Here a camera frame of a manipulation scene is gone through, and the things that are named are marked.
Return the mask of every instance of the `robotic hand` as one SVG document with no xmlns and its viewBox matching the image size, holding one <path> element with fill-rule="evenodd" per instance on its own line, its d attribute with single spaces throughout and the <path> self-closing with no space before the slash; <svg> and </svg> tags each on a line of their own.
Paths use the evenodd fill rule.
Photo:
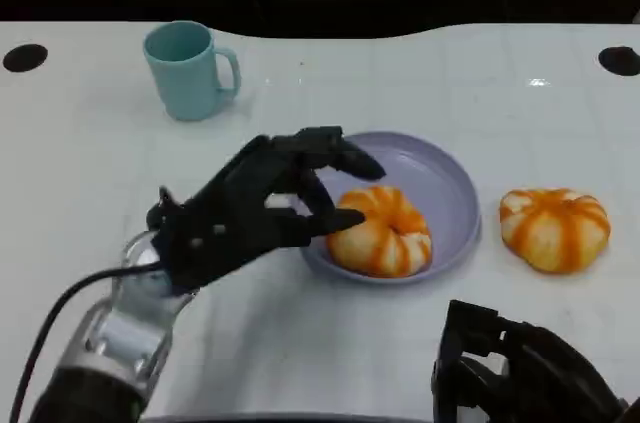
<svg viewBox="0 0 640 423">
<path fill-rule="evenodd" d="M 199 288 L 271 250 L 306 246 L 315 236 L 364 221 L 358 211 L 334 207 L 314 171 L 325 166 L 364 180 L 385 175 L 342 138 L 341 128 L 322 127 L 254 138 L 183 204 L 161 188 L 160 202 L 147 214 L 150 231 L 123 254 L 125 270 L 155 263 L 160 271 L 118 280 L 111 296 L 87 312 L 30 422 L 137 421 L 171 348 L 173 323 Z M 272 193 L 297 194 L 311 215 L 265 207 Z M 32 355 L 44 342 L 38 340 Z M 34 363 L 30 357 L 11 423 L 17 423 Z"/>
<path fill-rule="evenodd" d="M 315 236 L 362 223 L 360 212 L 334 208 L 314 171 L 325 166 L 364 180 L 385 175 L 378 162 L 342 139 L 341 128 L 322 127 L 254 138 L 181 205 L 161 188 L 147 225 L 157 232 L 152 244 L 174 294 L 201 288 L 276 248 L 308 246 Z M 297 194 L 311 216 L 266 208 L 273 193 Z"/>
<path fill-rule="evenodd" d="M 505 357 L 500 375 L 477 358 Z M 490 423 L 635 423 L 628 406 L 568 343 L 545 328 L 453 300 L 432 376 L 434 419 L 456 423 L 459 408 L 481 408 Z"/>
</svg>

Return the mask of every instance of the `white table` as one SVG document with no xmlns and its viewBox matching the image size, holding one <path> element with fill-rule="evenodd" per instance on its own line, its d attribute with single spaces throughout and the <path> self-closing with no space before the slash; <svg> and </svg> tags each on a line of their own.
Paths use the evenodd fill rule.
<svg viewBox="0 0 640 423">
<path fill-rule="evenodd" d="M 237 51 L 245 87 L 232 111 L 180 124 L 165 115 L 142 56 L 153 26 L 0 23 L 0 55 L 24 42 L 50 52 L 33 72 L 0 69 L 0 414 L 54 299 L 116 263 L 158 185 L 185 198 L 253 135 L 321 124 L 398 130 L 450 150 L 479 190 L 478 251 L 437 281 L 396 289 L 320 278 L 297 251 L 264 257 L 182 315 L 149 415 L 428 419 L 452 298 L 556 331 L 621 396 L 640 394 L 640 77 L 614 76 L 596 60 L 607 46 L 640 49 L 638 27 L 470 25 L 376 41 L 217 33 Z M 542 276 L 503 247 L 497 202 L 522 185 L 572 186 L 603 201 L 613 235 L 591 271 Z M 105 289 L 87 290 L 61 317 L 25 415 Z"/>
</svg>

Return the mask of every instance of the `lavender plate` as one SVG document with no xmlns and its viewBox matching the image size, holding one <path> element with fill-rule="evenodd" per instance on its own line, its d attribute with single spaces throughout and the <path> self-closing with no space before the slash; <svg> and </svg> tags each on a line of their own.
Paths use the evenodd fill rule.
<svg viewBox="0 0 640 423">
<path fill-rule="evenodd" d="M 311 267 L 376 284 L 402 284 L 431 278 L 452 268 L 473 250 L 480 233 L 480 208 L 471 178 L 437 146 L 407 135 L 360 133 L 347 138 L 376 158 L 387 172 L 378 184 L 400 188 L 424 215 L 431 230 L 433 261 L 429 268 L 404 278 L 375 278 L 334 263 L 324 238 L 316 238 L 302 254 Z M 370 186 L 344 173 L 325 169 L 318 176 L 334 201 L 353 188 Z"/>
</svg>

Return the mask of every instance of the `decorative pumpkin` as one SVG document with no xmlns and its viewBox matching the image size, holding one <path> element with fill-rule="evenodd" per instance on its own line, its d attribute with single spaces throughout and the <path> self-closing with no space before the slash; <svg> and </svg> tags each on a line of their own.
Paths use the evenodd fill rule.
<svg viewBox="0 0 640 423">
<path fill-rule="evenodd" d="M 510 191 L 500 201 L 500 225 L 504 243 L 548 273 L 587 268 L 611 234 L 600 202 L 566 188 Z"/>
<path fill-rule="evenodd" d="M 339 208 L 364 213 L 364 223 L 327 237 L 340 266 L 369 276 L 411 275 L 431 262 L 431 234 L 422 215 L 397 188 L 374 186 L 345 193 Z"/>
</svg>

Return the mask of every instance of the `pumpkin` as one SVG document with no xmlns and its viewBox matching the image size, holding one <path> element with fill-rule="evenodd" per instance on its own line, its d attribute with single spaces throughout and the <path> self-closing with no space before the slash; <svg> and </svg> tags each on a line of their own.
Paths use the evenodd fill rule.
<svg viewBox="0 0 640 423">
<path fill-rule="evenodd" d="M 368 276 L 398 278 L 431 262 L 427 222 L 398 188 L 355 189 L 345 193 L 337 206 L 365 215 L 364 223 L 327 237 L 338 265 Z"/>
<path fill-rule="evenodd" d="M 510 191 L 500 201 L 500 226 L 507 247 L 548 273 L 587 268 L 611 234 L 600 202 L 567 188 Z"/>
</svg>

